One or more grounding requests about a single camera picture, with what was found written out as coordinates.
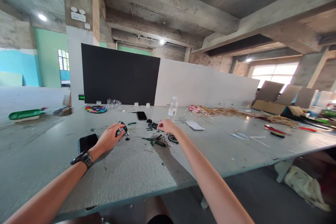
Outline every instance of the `cardboard box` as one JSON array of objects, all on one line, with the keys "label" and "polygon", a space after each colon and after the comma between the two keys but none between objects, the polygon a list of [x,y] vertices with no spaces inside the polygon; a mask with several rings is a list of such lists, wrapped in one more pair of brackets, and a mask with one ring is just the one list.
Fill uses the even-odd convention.
[{"label": "cardboard box", "polygon": [[300,107],[295,106],[287,106],[283,104],[268,102],[268,101],[260,101],[257,100],[252,106],[253,109],[262,110],[272,114],[278,114],[281,116],[292,114],[294,116],[303,116],[304,113]]}]

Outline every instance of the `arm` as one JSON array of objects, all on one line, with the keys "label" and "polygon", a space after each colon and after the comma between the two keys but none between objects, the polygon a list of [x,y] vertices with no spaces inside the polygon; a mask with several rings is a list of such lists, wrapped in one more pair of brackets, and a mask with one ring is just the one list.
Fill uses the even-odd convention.
[{"label": "arm", "polygon": [[[124,125],[115,123],[105,130],[96,145],[88,151],[93,161],[96,161],[104,152],[112,149],[122,138],[123,132],[115,137],[116,131],[121,127]],[[16,211],[5,224],[51,223],[86,170],[87,166],[83,162],[69,167]]]},{"label": "arm", "polygon": [[176,124],[166,119],[157,128],[177,138],[218,224],[254,223],[218,172]]}]

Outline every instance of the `workbench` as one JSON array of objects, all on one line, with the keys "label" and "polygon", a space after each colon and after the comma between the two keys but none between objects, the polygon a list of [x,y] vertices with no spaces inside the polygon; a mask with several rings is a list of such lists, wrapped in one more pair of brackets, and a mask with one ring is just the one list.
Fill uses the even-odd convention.
[{"label": "workbench", "polygon": [[[137,122],[127,126],[130,140],[123,137],[105,158],[88,170],[55,221],[196,185],[180,145],[168,141],[172,147],[152,146],[142,137],[149,138],[154,131],[147,131],[148,123],[139,121],[137,115],[131,113],[144,111],[147,118],[159,123],[167,118],[168,108],[122,107],[122,110],[108,109],[103,114],[88,113],[83,107],[10,157],[0,160],[0,223],[70,166],[70,161],[78,155],[79,138],[93,133],[100,136],[119,121],[126,125]],[[284,139],[272,136],[264,127],[267,122],[253,118],[203,117],[179,107],[176,120],[223,178],[336,146],[336,136],[330,133],[312,133],[278,124],[271,126],[290,135]],[[183,120],[193,120],[205,130],[193,130]],[[236,130],[250,140],[232,136]]]}]

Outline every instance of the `hand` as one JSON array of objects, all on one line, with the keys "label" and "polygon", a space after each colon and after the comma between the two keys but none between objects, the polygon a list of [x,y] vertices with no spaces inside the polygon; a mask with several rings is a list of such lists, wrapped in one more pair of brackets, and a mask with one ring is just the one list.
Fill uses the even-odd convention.
[{"label": "hand", "polygon": [[169,134],[174,134],[180,128],[169,119],[162,120],[157,126],[158,130],[164,131]]},{"label": "hand", "polygon": [[123,127],[125,127],[124,124],[115,123],[104,131],[96,145],[89,150],[89,155],[93,158],[93,160],[96,160],[103,153],[109,151],[115,146],[115,144],[123,137],[125,131],[122,130],[117,137],[115,136],[116,132],[118,129]]}]

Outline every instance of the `wristwatch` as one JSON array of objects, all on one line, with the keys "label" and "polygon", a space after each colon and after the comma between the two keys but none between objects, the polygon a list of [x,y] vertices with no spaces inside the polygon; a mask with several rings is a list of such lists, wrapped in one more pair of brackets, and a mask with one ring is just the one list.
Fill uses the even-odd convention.
[{"label": "wristwatch", "polygon": [[74,165],[79,161],[82,161],[84,164],[86,164],[87,169],[89,169],[94,163],[92,157],[88,154],[88,151],[83,151],[74,160],[72,160],[70,164]]}]

